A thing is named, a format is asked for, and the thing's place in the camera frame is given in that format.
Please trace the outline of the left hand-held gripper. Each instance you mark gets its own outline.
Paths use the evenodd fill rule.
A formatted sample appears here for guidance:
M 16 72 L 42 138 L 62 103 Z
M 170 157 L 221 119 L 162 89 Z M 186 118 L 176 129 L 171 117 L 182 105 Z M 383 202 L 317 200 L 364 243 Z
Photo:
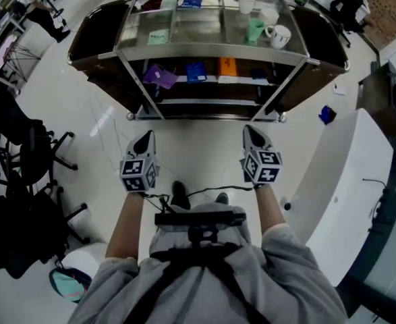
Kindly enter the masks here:
M 127 192 L 145 193 L 155 187 L 158 174 L 156 138 L 149 130 L 128 144 L 120 162 L 119 177 Z

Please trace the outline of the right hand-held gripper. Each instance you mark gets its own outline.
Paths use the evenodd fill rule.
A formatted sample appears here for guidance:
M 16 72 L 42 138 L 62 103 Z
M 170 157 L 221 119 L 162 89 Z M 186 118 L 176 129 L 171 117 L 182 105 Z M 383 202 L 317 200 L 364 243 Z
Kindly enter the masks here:
M 260 129 L 245 125 L 243 128 L 243 155 L 240 161 L 245 182 L 272 184 L 282 170 L 282 158 L 270 138 Z

